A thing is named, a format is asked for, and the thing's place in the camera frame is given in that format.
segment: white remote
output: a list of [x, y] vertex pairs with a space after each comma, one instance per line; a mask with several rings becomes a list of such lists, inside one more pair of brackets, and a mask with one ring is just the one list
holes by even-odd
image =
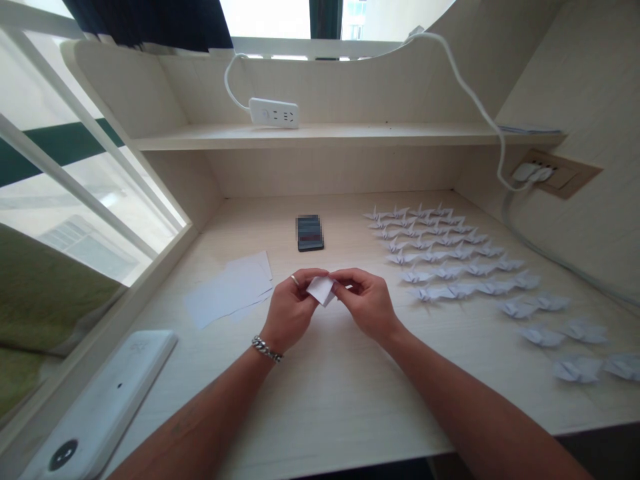
[[19, 480], [98, 476], [176, 342], [170, 330], [132, 333], [66, 412]]

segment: cord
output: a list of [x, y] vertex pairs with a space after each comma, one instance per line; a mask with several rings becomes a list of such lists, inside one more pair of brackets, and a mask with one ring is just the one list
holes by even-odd
[[231, 92], [231, 89], [229, 88], [229, 70], [231, 70], [231, 66], [233, 65], [233, 62], [235, 62], [236, 58], [239, 58], [239, 57], [249, 58], [244, 53], [236, 53], [233, 56], [233, 58], [231, 59], [231, 61], [229, 62], [228, 66], [227, 66], [227, 69], [225, 70], [225, 87], [227, 88], [227, 93], [231, 97], [231, 100], [233, 100], [233, 102], [238, 107], [242, 108], [242, 110], [244, 110], [245, 112], [251, 112], [249, 107], [245, 107], [242, 103], [238, 102], [238, 100], [233, 96], [233, 93]]
[[505, 196], [505, 200], [502, 203], [502, 222], [511, 231], [513, 236], [516, 237], [518, 240], [520, 240], [520, 242], [522, 242], [526, 247], [530, 248], [531, 250], [533, 250], [537, 254], [542, 255], [543, 257], [551, 260], [552, 262], [557, 263], [561, 267], [566, 268], [567, 270], [569, 270], [570, 272], [576, 274], [578, 277], [582, 278], [582, 280], [584, 280], [585, 282], [590, 284], [592, 287], [600, 290], [601, 292], [604, 292], [604, 293], [606, 293], [606, 294], [608, 294], [608, 295], [610, 295], [610, 296], [612, 296], [614, 298], [617, 298], [619, 300], [628, 302], [628, 303], [632, 304], [634, 307], [640, 308], [640, 301], [634, 300], [631, 297], [625, 295], [624, 293], [620, 293], [620, 292], [614, 290], [613, 288], [611, 288], [611, 287], [603, 284], [602, 282], [600, 282], [600, 280], [590, 276], [588, 273], [583, 272], [582, 270], [580, 270], [575, 265], [572, 265], [569, 262], [567, 262], [565, 260], [562, 260], [562, 258], [557, 257], [556, 255], [554, 255], [551, 252], [547, 252], [547, 251], [542, 250], [540, 247], [538, 247], [538, 246], [534, 245], [532, 242], [530, 242], [511, 223], [511, 219], [509, 218], [509, 208], [510, 208], [512, 202], [513, 202], [513, 192], [510, 191], [510, 192], [507, 192], [507, 194]]
[[498, 127], [493, 121], [493, 119], [489, 116], [489, 114], [485, 110], [478, 96], [475, 94], [473, 90], [471, 90], [471, 87], [468, 86], [467, 82], [465, 82], [462, 76], [460, 75], [460, 71], [458, 70], [458, 66], [455, 63], [455, 59], [453, 58], [453, 53], [451, 52], [451, 48], [449, 47], [449, 44], [445, 40], [445, 38], [436, 33], [430, 33], [430, 32], [416, 33], [408, 37], [404, 42], [402, 42], [402, 45], [400, 45], [399, 48], [402, 48], [404, 45], [408, 44], [410, 41], [420, 37], [436, 40], [438, 43], [440, 43], [440, 45], [442, 45], [442, 47], [444, 48], [447, 54], [447, 57], [449, 58], [449, 63], [451, 64], [451, 69], [453, 70], [455, 79], [458, 80], [458, 83], [460, 84], [460, 87], [462, 87], [462, 90], [464, 90], [467, 93], [467, 95], [470, 96], [471, 100], [473, 100], [473, 102], [475, 103], [475, 106], [478, 108], [478, 111], [480, 112], [480, 114], [483, 116], [483, 118], [487, 121], [489, 126], [498, 135], [498, 138], [500, 139], [500, 161], [498, 162], [498, 171], [496, 172], [496, 176], [498, 177], [498, 180], [500, 180], [500, 183], [502, 183], [507, 188], [507, 190], [510, 190], [512, 192], [528, 189], [531, 186], [530, 182], [527, 182], [523, 187], [516, 188], [503, 178], [502, 168], [505, 164], [505, 150], [507, 148], [505, 144], [505, 135], [502, 132], [502, 130], [500, 130], [500, 127]]

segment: bracelet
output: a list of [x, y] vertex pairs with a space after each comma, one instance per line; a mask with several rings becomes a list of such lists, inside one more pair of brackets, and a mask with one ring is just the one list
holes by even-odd
[[254, 346], [256, 350], [258, 350], [258, 352], [268, 356], [274, 362], [280, 363], [280, 360], [282, 360], [282, 355], [269, 350], [269, 347], [267, 346], [265, 341], [262, 340], [262, 338], [258, 337], [257, 335], [253, 338], [253, 340], [251, 340], [251, 344]]

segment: white device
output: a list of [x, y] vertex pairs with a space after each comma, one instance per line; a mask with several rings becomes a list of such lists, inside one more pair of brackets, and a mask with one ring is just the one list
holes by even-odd
[[89, 382], [19, 480], [98, 476], [176, 342], [171, 330], [132, 333]]
[[298, 128], [298, 105], [295, 103], [251, 98], [249, 112], [256, 125]]

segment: forearm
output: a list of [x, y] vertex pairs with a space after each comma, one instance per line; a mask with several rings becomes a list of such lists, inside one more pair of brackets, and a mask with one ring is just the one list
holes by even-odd
[[402, 328], [381, 345], [408, 376], [476, 478], [591, 478], [521, 410], [408, 330]]
[[145, 440], [109, 480], [212, 478], [274, 365], [248, 349]]

